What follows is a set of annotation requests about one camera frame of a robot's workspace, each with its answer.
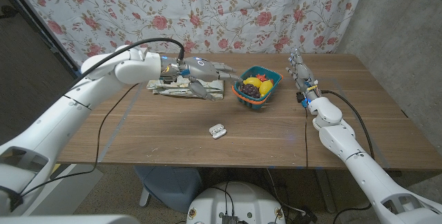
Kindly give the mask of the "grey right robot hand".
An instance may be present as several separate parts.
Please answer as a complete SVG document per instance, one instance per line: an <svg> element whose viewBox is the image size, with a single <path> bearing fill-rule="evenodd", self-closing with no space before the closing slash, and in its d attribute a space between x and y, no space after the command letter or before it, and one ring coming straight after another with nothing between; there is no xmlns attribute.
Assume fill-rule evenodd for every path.
<svg viewBox="0 0 442 224"><path fill-rule="evenodd" d="M286 67L286 71L293 78L296 87L306 104L320 97L318 92L318 81L314 77L311 69L304 63L300 50L295 48L288 58L290 67Z"/></svg>

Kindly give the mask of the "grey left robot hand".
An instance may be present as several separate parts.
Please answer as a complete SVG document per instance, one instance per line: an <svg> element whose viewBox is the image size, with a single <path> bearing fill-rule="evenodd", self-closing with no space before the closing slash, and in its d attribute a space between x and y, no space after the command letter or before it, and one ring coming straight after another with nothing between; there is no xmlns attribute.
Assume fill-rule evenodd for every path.
<svg viewBox="0 0 442 224"><path fill-rule="evenodd" d="M232 83L242 82L242 79L233 73L235 70L224 63L210 62L200 57L187 57L184 59L165 58L161 60L160 79L170 84L179 76L190 80L189 90L196 96L214 101L215 98L206 91L200 80L212 82L224 80Z"/></svg>

